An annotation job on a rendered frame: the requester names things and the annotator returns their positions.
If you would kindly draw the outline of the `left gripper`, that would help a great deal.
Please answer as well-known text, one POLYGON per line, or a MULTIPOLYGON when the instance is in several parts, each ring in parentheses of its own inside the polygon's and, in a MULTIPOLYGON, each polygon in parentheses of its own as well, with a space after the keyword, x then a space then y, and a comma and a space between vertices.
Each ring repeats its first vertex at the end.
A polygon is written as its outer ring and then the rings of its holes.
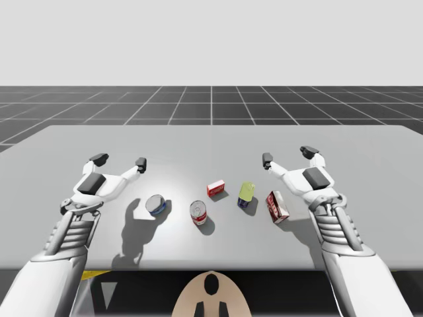
POLYGON ((116 199, 124 186, 135 182, 146 170, 147 159, 139 157, 135 165, 119 176, 94 172, 106 164, 109 155, 99 153, 91 157, 83 167, 83 178, 75 185, 71 201, 79 205, 94 205, 116 199))

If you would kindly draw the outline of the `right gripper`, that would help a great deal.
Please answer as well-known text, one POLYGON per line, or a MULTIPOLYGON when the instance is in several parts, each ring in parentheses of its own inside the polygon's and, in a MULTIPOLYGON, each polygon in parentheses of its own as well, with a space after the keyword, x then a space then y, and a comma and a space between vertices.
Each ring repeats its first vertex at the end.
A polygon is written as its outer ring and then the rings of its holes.
POLYGON ((309 161, 309 168, 287 170, 274 162, 270 153, 262 154, 263 168, 281 180, 293 195, 305 202, 313 202, 319 196, 336 198, 334 179, 326 171, 325 158, 320 151, 310 146, 301 146, 300 151, 309 161))

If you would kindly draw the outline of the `red and white carton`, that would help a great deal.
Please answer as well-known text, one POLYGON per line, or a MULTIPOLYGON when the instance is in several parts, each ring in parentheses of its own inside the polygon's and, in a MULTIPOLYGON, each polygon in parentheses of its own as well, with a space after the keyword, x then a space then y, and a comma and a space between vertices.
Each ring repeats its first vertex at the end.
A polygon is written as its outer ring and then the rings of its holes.
POLYGON ((274 224, 278 224, 289 217, 289 211, 279 191, 269 193, 266 198, 266 206, 274 224))

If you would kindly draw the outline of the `blue flat can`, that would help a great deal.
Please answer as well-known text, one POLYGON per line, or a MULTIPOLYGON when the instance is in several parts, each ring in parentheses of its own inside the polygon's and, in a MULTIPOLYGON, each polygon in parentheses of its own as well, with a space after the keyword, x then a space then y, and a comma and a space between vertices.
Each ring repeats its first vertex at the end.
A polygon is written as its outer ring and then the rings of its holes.
POLYGON ((156 194, 152 195, 146 202, 145 208, 150 215, 160 214, 166 207, 167 203, 163 196, 156 194))

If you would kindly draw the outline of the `green and blue rectangular can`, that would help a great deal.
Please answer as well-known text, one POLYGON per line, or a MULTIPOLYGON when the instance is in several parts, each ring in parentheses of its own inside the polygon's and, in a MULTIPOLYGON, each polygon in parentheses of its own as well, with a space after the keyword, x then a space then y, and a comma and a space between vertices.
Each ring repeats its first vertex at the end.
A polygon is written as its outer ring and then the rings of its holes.
POLYGON ((238 200, 237 200, 237 205, 240 208, 248 207, 249 203, 252 201, 252 198, 254 196, 254 190, 255 190, 255 185, 252 182, 242 183, 238 200))

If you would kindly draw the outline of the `red and white can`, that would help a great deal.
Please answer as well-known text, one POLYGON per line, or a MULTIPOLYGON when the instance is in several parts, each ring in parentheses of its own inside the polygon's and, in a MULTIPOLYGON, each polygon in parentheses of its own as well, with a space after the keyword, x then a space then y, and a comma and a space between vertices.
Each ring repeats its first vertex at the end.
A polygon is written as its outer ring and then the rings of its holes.
POLYGON ((207 219, 205 203, 200 200, 193 201, 190 205, 190 216, 195 225, 200 226, 204 224, 207 219))

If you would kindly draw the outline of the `tan robot part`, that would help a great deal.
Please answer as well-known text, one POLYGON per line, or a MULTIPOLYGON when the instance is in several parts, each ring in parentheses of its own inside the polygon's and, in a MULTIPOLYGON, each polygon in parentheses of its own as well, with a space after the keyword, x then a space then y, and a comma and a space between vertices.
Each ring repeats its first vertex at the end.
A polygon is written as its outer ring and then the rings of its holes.
POLYGON ((171 317, 252 317, 244 294, 222 273, 208 271, 183 288, 171 317))

